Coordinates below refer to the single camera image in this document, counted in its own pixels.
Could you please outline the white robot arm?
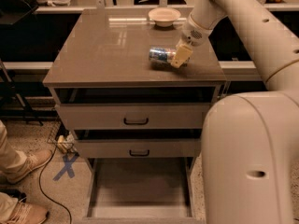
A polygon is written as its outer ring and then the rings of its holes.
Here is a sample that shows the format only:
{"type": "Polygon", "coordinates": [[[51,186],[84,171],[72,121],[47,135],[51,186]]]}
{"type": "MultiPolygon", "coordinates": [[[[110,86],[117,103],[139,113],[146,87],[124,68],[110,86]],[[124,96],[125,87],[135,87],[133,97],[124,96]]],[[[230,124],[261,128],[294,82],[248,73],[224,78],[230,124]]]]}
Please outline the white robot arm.
{"type": "Polygon", "coordinates": [[[199,0],[173,61],[192,54],[192,31],[229,18],[266,87],[219,100],[201,134],[206,224],[293,224],[291,164],[299,148],[298,37],[257,0],[199,0]]]}

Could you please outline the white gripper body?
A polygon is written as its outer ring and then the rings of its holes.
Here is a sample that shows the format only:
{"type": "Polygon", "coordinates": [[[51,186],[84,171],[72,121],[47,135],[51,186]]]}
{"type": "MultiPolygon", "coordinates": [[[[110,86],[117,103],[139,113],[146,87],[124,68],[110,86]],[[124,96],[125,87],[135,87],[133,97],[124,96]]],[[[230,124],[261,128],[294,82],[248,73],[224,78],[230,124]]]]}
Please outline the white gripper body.
{"type": "Polygon", "coordinates": [[[179,43],[194,47],[201,46],[206,42],[210,34],[210,29],[203,28],[192,18],[188,18],[182,25],[179,43]]]}

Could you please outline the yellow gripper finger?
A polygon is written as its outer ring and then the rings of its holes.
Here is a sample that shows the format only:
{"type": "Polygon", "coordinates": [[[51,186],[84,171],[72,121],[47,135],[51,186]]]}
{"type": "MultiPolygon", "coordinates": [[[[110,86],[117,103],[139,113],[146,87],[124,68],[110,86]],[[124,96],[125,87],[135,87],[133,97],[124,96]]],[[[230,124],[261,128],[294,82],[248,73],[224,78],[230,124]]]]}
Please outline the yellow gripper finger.
{"type": "Polygon", "coordinates": [[[185,42],[179,41],[176,46],[176,52],[172,59],[171,65],[175,68],[180,68],[189,60],[192,55],[192,47],[185,42]]]}

